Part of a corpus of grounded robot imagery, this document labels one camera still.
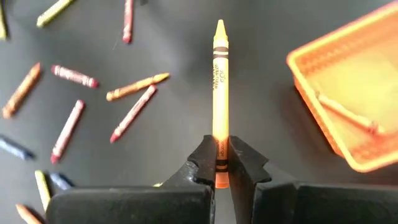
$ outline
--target orange plastic basket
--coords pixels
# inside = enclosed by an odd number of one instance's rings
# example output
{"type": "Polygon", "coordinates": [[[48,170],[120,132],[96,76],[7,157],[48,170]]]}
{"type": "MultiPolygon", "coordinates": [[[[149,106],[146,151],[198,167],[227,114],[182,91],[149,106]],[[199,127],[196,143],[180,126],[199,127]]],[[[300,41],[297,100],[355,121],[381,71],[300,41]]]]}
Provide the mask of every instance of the orange plastic basket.
{"type": "Polygon", "coordinates": [[[398,1],[294,50],[287,63],[331,147],[354,170],[398,161],[398,1]],[[376,121],[385,133],[354,125],[317,93],[376,121]]]}

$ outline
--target black table surface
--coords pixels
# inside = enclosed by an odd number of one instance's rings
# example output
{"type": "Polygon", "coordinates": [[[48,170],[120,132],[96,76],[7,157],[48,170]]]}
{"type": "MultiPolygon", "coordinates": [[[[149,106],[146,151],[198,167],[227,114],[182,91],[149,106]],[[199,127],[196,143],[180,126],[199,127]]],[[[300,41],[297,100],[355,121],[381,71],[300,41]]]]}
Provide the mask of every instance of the black table surface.
{"type": "MultiPolygon", "coordinates": [[[[294,88],[287,54],[390,0],[142,0],[134,11],[134,40],[122,42],[124,1],[75,1],[43,29],[37,17],[54,0],[6,1],[10,39],[0,43],[0,105],[33,64],[42,78],[19,112],[0,119],[0,134],[37,156],[24,162],[0,151],[0,222],[23,223],[15,203],[42,215],[36,169],[65,174],[76,186],[152,185],[166,180],[211,134],[212,44],[218,19],[229,35],[230,134],[239,136],[300,180],[398,184],[398,166],[352,170],[332,153],[294,88]],[[93,90],[50,71],[61,64],[100,82],[93,90]],[[109,137],[140,93],[107,102],[106,92],[156,73],[158,85],[125,135],[109,137]],[[55,141],[76,100],[86,109],[59,164],[55,141]]],[[[216,223],[234,223],[229,190],[216,192],[216,223]]]]}

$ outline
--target dark gray surface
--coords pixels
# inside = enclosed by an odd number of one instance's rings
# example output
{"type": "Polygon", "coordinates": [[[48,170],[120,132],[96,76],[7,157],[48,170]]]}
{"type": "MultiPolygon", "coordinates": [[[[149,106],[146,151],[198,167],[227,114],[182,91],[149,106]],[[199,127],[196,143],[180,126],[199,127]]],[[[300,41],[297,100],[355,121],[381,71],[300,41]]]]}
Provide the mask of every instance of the dark gray surface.
{"type": "MultiPolygon", "coordinates": [[[[80,0],[44,29],[37,16],[55,1],[6,4],[11,39],[0,43],[0,105],[31,66],[44,73],[0,133],[37,155],[23,162],[0,151],[0,222],[23,223],[15,203],[43,213],[34,170],[59,171],[78,186],[152,185],[171,176],[211,133],[213,35],[224,19],[230,42],[230,133],[301,180],[398,184],[398,166],[369,174],[333,154],[294,89],[286,55],[390,0],[149,0],[135,8],[134,40],[121,41],[123,1],[80,0]],[[96,77],[92,90],[61,80],[52,64],[96,77]],[[142,92],[114,103],[105,95],[170,72],[143,113],[115,144],[113,129],[142,92]],[[50,153],[76,100],[87,107],[61,163],[50,153]]],[[[228,190],[216,193],[216,223],[234,223],[228,190]]]]}

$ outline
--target red crayon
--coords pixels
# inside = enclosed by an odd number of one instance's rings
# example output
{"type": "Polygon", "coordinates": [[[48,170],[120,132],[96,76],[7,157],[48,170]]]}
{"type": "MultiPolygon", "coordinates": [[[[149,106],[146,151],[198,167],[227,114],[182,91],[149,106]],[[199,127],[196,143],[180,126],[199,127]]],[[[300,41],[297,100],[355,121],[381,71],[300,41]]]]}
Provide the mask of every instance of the red crayon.
{"type": "Polygon", "coordinates": [[[123,28],[123,42],[126,44],[131,42],[132,36],[132,6],[134,0],[126,0],[124,3],[124,28],[123,28]]]}
{"type": "Polygon", "coordinates": [[[57,142],[55,143],[54,148],[52,149],[51,153],[51,163],[54,164],[58,162],[58,160],[62,156],[62,152],[65,149],[65,146],[68,143],[68,140],[70,139],[70,136],[73,131],[73,127],[76,125],[81,112],[83,111],[83,108],[85,106],[85,102],[83,100],[78,100],[76,102],[75,107],[73,108],[72,112],[69,115],[69,118],[67,122],[65,123],[65,126],[62,129],[62,132],[60,136],[58,137],[57,142]]]}
{"type": "Polygon", "coordinates": [[[51,67],[51,71],[54,73],[54,75],[64,78],[66,80],[80,83],[80,84],[82,84],[84,86],[88,86],[90,88],[98,87],[98,82],[94,78],[83,75],[80,72],[76,72],[76,71],[67,69],[60,65],[53,65],[51,67]]]}
{"type": "Polygon", "coordinates": [[[151,85],[147,91],[139,98],[137,103],[131,108],[128,112],[127,116],[122,120],[119,126],[114,130],[111,136],[111,143],[115,142],[120,138],[129,124],[133,121],[133,119],[137,116],[138,112],[142,109],[142,107],[148,102],[149,98],[155,93],[156,86],[151,85]]]}

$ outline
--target blue crayon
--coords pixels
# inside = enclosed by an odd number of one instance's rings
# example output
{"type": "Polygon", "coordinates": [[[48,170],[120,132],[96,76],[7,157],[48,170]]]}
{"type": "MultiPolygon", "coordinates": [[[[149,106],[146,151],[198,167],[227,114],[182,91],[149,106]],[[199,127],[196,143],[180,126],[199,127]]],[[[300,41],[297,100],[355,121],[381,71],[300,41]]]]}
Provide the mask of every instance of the blue crayon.
{"type": "Polygon", "coordinates": [[[25,161],[33,159],[31,153],[26,151],[22,146],[18,145],[17,143],[5,138],[4,136],[0,136],[0,148],[25,161]]]}
{"type": "Polygon", "coordinates": [[[50,178],[52,182],[54,182],[62,190],[68,190],[72,188],[72,185],[69,184],[69,182],[64,178],[62,178],[62,176],[58,173],[51,173],[50,178]]]}

